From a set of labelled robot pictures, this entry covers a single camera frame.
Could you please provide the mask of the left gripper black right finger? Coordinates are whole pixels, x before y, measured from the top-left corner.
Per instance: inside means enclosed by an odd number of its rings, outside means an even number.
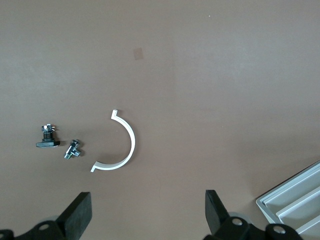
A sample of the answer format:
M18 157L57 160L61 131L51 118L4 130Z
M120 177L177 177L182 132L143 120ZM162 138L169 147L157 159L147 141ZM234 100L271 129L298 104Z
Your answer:
M210 234L205 240L264 240L263 230L245 215L228 212L215 190L205 191L205 218Z

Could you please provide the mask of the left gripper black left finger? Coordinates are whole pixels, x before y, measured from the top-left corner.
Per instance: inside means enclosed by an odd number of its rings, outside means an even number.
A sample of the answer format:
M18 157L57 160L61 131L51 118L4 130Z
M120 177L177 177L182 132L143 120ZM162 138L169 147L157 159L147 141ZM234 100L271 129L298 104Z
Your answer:
M78 240L92 219L90 192L81 192L57 217L37 224L30 231L32 240Z

